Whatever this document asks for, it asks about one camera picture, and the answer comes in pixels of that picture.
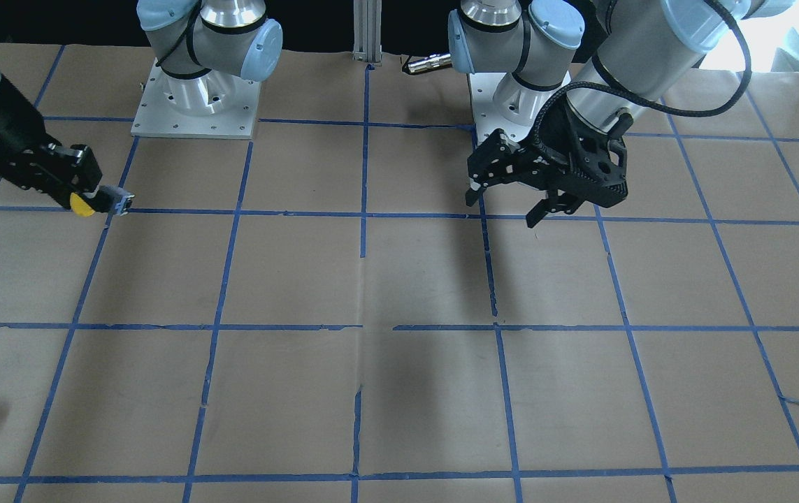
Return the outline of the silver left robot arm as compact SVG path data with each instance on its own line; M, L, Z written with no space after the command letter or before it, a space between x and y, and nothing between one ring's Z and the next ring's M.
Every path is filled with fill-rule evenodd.
M493 103L524 136L497 128L467 160L473 206L499 184L543 192L526 215L534 227L582 204L605 209L628 195L625 133L646 109L676 117L716 117L747 91L751 55L740 20L786 12L790 1L597 1L605 38L581 70L569 66L588 38L586 19L566 1L463 1L448 15L449 54L457 71L500 73ZM659 99L731 32L744 73L731 98L708 110L684 110Z

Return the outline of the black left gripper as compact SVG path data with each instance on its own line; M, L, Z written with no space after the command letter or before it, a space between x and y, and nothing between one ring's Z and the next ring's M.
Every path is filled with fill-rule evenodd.
M609 209L628 196L626 108L617 113L609 133L595 130L571 105L553 105L521 141L496 129L468 157L464 204L475 206L492 186L519 182L544 192L526 214L533 228L549 214L575 214L584 203Z

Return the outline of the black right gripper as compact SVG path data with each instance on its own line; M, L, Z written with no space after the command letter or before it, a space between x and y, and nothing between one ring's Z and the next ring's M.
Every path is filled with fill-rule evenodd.
M76 214L108 213L102 172L85 144L64 146L16 88L0 88L0 179L47 194Z

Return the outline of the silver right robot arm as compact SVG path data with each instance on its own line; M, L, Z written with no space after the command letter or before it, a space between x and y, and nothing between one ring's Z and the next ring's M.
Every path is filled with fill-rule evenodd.
M140 1L137 16L180 115L225 111L237 89L275 70L284 32L262 1ZM61 144L42 114L0 71L0 180L35 190L80 216L125 214L134 195L102 184L89 146Z

